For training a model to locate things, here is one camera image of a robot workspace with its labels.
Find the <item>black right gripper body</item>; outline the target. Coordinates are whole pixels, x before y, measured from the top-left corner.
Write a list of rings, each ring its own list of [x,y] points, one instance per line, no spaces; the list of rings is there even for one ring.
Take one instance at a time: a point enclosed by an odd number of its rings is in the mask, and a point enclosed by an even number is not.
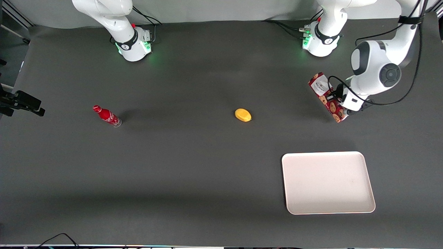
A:
[[[5,90],[0,86],[0,113],[4,116],[12,117],[16,107],[15,93]]]

